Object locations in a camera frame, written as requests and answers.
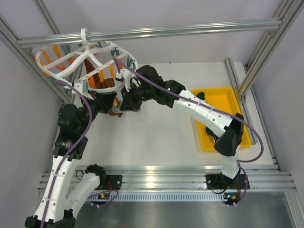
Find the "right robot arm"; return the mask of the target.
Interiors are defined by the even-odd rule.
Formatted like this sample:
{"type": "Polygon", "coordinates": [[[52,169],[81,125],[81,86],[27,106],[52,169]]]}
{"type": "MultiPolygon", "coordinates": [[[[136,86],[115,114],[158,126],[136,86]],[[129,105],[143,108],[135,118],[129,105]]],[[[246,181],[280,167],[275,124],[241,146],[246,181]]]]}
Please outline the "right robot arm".
{"type": "Polygon", "coordinates": [[[238,151],[244,131],[244,119],[240,113],[232,115],[217,110],[206,102],[204,93],[194,95],[175,80],[164,81],[150,65],[138,70],[121,69],[116,78],[124,82],[120,111],[138,111],[143,102],[154,100],[188,114],[205,125],[215,140],[215,151],[222,157],[222,185],[231,189],[239,183],[238,151]]]}

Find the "white round clip hanger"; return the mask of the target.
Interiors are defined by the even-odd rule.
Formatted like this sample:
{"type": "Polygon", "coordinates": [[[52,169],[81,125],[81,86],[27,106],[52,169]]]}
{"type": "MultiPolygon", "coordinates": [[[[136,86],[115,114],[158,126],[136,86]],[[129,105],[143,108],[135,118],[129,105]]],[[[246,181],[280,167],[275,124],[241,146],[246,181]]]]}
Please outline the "white round clip hanger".
{"type": "Polygon", "coordinates": [[[99,93],[118,92],[124,83],[116,79],[116,73],[130,67],[138,69],[138,61],[127,50],[111,41],[77,43],[64,55],[59,45],[43,47],[36,52],[35,61],[43,74],[64,88],[73,87],[75,80],[88,80],[90,76],[104,70],[105,78],[112,78],[114,88],[91,89],[99,93]]]}

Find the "yellow plastic tray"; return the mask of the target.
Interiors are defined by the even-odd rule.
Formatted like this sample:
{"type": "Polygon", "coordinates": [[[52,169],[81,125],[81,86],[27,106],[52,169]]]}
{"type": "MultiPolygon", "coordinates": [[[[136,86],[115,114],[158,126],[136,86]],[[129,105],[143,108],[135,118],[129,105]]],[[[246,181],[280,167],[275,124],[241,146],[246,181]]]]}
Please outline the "yellow plastic tray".
{"type": "MultiPolygon", "coordinates": [[[[232,87],[193,89],[191,92],[194,95],[203,92],[206,102],[216,109],[230,114],[242,113],[232,87]]],[[[200,142],[200,150],[213,152],[215,150],[213,136],[207,133],[206,126],[202,123],[199,121],[195,121],[195,123],[197,125],[197,140],[200,142]]]]}

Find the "aluminium top crossbar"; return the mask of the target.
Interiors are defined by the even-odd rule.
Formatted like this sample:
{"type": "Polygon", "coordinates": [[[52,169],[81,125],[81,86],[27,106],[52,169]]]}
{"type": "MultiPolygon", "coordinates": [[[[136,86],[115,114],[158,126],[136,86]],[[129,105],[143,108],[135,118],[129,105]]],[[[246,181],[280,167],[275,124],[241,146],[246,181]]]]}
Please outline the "aluminium top crossbar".
{"type": "Polygon", "coordinates": [[[250,19],[235,22],[219,22],[207,24],[191,24],[171,27],[137,28],[116,31],[90,32],[83,28],[79,32],[55,34],[49,36],[24,37],[17,43],[23,48],[44,47],[49,45],[65,45],[99,41],[116,41],[142,38],[161,38],[174,36],[202,35],[214,33],[246,32],[246,31],[277,31],[282,24],[280,18],[250,19]]]}

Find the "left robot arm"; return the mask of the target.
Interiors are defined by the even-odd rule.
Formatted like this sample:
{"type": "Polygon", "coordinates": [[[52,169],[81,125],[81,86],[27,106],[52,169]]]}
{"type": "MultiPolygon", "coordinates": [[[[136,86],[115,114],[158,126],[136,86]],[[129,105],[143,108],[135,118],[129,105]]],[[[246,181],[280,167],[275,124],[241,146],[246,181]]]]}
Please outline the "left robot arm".
{"type": "Polygon", "coordinates": [[[26,218],[27,228],[73,228],[76,218],[94,190],[103,190],[109,199],[114,190],[105,168],[89,165],[77,186],[69,191],[75,170],[82,159],[90,125],[99,113],[108,114],[113,107],[116,92],[99,94],[83,100],[82,107],[62,106],[58,112],[59,136],[55,142],[53,164],[43,198],[34,215],[26,218]]]}

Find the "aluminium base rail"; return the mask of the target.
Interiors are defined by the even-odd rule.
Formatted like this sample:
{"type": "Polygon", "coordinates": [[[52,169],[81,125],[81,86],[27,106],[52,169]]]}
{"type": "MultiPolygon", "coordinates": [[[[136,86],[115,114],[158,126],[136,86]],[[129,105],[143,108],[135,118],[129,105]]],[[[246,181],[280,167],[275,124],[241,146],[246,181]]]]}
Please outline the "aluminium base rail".
{"type": "MultiPolygon", "coordinates": [[[[250,191],[294,191],[290,172],[280,171],[276,164],[243,165],[250,191]]],[[[197,191],[206,190],[208,174],[220,173],[219,165],[211,166],[107,166],[110,175],[121,175],[125,191],[197,191]]]]}

